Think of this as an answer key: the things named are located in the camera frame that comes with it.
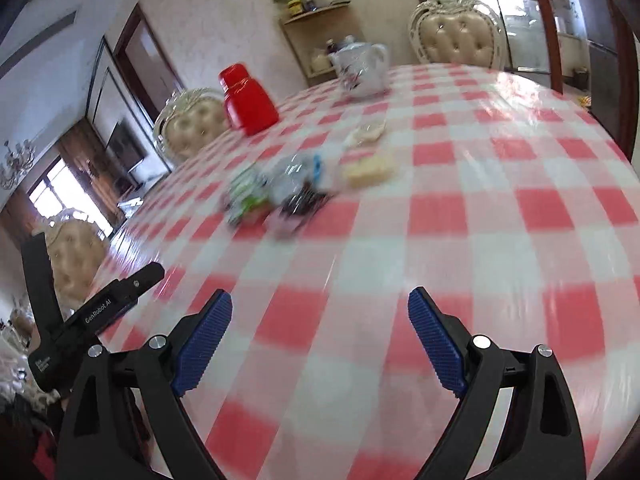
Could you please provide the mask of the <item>grey printed snack packet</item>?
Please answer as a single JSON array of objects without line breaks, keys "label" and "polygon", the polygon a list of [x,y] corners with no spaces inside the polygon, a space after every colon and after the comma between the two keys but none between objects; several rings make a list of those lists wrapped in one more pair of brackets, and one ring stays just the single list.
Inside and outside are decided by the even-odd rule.
[{"label": "grey printed snack packet", "polygon": [[296,154],[280,160],[268,180],[272,211],[266,226],[281,236],[298,231],[335,196],[320,188],[323,162],[318,154]]}]

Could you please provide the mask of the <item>clear packet yellow cookie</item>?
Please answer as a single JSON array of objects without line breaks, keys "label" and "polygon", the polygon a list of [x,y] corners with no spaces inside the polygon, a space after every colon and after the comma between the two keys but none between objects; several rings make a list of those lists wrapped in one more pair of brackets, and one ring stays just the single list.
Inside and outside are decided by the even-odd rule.
[{"label": "clear packet yellow cookie", "polygon": [[342,169],[342,177],[349,188],[367,188],[387,181],[395,171],[393,159],[370,155],[346,164]]}]

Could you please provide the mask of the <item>cream tufted chair left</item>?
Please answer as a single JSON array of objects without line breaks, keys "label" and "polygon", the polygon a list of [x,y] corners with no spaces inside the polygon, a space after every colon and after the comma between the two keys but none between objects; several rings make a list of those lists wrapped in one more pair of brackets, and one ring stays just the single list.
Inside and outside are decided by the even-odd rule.
[{"label": "cream tufted chair left", "polygon": [[108,239],[81,211],[67,209],[41,219],[32,234],[44,235],[51,261],[54,290],[63,318],[89,297],[99,267],[108,253]]}]

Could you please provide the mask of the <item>cream tufted chair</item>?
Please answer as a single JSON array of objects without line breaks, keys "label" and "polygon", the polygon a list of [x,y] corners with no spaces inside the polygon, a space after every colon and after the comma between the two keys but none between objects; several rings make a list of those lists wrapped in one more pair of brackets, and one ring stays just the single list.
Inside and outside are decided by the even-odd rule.
[{"label": "cream tufted chair", "polygon": [[108,239],[81,211],[67,209],[41,219],[32,234],[44,235],[51,261],[54,290],[63,318],[89,297],[99,267],[108,253]]},{"label": "cream tufted chair", "polygon": [[506,68],[506,33],[480,0],[425,0],[411,13],[408,35],[421,64]]},{"label": "cream tufted chair", "polygon": [[224,96],[213,88],[175,91],[158,114],[153,138],[174,166],[197,155],[230,130]]}]

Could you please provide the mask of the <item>chandelier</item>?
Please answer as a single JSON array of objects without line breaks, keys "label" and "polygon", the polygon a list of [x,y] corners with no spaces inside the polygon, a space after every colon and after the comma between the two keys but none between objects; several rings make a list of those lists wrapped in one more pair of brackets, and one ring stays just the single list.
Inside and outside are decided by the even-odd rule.
[{"label": "chandelier", "polygon": [[21,178],[32,169],[35,163],[35,147],[32,142],[18,142],[11,148],[10,142],[3,143],[6,158],[1,164],[0,185],[4,190],[13,190]]}]

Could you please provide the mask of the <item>red white checkered tablecloth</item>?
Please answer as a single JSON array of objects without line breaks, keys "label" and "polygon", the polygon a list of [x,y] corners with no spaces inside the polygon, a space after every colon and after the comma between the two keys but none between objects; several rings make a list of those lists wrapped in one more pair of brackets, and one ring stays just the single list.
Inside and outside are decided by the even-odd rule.
[{"label": "red white checkered tablecloth", "polygon": [[[224,474],[410,479],[456,406],[408,319],[422,286],[474,334],[552,349],[600,474],[639,415],[639,180],[608,134],[538,84],[448,65],[394,68],[366,102],[329,82],[280,113],[183,164],[114,237],[96,284],[153,260],[166,278],[105,334],[110,349],[228,290],[232,322],[183,400]],[[372,122],[393,174],[345,190],[346,136]],[[302,153],[337,194],[298,233],[224,221],[238,171]]]}]

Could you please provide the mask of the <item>green snack packet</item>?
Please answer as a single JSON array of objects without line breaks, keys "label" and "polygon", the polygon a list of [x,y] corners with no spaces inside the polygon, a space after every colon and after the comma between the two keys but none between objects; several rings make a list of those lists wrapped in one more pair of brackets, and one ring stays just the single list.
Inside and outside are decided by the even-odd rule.
[{"label": "green snack packet", "polygon": [[221,195],[221,208],[230,226],[239,226],[250,214],[269,205],[269,178],[250,164],[231,178]]}]

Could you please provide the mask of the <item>cream tufted chair middle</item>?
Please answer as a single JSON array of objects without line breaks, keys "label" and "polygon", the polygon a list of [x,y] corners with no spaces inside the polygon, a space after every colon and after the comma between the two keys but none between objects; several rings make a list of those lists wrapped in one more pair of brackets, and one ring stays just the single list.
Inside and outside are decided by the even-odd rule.
[{"label": "cream tufted chair middle", "polygon": [[174,166],[197,155],[230,130],[224,96],[213,88],[175,91],[158,114],[153,138]]}]

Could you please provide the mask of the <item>red thermos jug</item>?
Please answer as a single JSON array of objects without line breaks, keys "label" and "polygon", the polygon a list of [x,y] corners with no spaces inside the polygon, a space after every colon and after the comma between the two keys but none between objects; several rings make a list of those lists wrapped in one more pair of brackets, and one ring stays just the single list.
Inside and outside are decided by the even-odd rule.
[{"label": "red thermos jug", "polygon": [[277,107],[244,64],[225,68],[219,81],[224,89],[224,109],[233,128],[246,136],[256,136],[279,121]]}]

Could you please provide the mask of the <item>clear packet pale pastry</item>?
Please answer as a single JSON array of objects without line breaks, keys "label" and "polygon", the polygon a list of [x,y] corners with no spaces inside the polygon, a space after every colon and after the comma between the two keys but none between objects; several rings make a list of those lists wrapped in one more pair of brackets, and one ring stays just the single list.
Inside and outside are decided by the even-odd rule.
[{"label": "clear packet pale pastry", "polygon": [[344,141],[344,148],[360,148],[360,146],[378,142],[380,137],[385,133],[386,122],[378,120],[377,122],[368,122],[362,124],[352,130]]}]

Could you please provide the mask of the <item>wooden corner shelf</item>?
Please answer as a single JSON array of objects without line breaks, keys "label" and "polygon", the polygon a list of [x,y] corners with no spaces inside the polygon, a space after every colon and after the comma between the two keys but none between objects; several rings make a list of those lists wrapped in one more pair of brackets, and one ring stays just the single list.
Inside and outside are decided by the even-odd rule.
[{"label": "wooden corner shelf", "polygon": [[341,44],[347,36],[364,40],[360,23],[349,2],[335,3],[296,16],[282,16],[279,25],[308,87],[336,78],[326,50],[329,40],[336,44]]}]

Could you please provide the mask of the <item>white floral teapot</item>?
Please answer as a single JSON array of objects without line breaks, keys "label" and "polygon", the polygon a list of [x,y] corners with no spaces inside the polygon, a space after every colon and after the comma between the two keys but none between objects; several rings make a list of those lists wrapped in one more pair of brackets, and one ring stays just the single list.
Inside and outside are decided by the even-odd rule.
[{"label": "white floral teapot", "polygon": [[329,54],[345,96],[365,99],[384,93],[390,85],[390,52],[384,44],[349,42]]}]

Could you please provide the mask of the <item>yellow jar on shelf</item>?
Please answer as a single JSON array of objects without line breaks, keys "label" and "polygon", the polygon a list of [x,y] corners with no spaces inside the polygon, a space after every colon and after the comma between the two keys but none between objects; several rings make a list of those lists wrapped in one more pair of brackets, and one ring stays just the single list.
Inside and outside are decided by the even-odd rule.
[{"label": "yellow jar on shelf", "polygon": [[291,16],[297,16],[305,12],[302,0],[290,0],[288,2],[288,13]]}]

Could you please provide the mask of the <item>cream tufted chair far right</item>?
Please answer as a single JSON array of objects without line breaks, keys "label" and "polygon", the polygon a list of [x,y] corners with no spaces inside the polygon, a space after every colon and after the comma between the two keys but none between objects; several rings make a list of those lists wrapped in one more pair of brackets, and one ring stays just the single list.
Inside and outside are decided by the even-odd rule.
[{"label": "cream tufted chair far right", "polygon": [[425,0],[411,13],[408,35],[421,64],[506,68],[506,33],[480,0]]}]

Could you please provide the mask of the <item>wall television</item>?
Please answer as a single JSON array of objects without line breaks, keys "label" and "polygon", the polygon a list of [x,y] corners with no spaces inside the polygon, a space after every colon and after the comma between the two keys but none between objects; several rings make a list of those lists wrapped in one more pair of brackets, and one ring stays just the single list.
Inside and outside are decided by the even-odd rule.
[{"label": "wall television", "polygon": [[126,122],[118,122],[108,138],[106,150],[125,171],[131,172],[145,159],[145,150]]}]

